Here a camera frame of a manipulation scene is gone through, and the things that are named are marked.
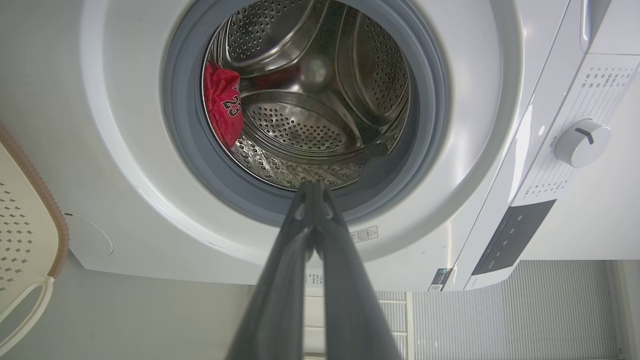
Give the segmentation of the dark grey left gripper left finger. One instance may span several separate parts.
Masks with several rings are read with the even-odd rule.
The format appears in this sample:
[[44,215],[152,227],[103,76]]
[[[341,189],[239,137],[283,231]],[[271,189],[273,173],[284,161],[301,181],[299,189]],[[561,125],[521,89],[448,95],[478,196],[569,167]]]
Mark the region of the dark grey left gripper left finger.
[[311,239],[313,183],[298,187],[253,295],[227,352],[229,360],[303,358],[306,263]]

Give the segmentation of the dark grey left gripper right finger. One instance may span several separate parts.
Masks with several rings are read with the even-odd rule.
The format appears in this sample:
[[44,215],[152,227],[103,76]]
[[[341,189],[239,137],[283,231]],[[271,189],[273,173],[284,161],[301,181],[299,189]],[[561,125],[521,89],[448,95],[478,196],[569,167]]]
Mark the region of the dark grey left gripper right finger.
[[314,182],[329,360],[400,360],[386,317],[329,186]]

